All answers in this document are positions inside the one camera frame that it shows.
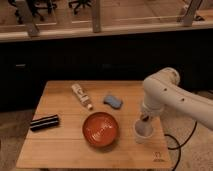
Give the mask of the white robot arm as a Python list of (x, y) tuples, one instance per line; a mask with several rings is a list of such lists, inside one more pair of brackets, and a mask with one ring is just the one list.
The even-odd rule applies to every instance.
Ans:
[(170, 106), (213, 131), (213, 100), (190, 93), (178, 86), (179, 73), (171, 67), (146, 77), (142, 83), (144, 98), (141, 105), (145, 116), (158, 116)]

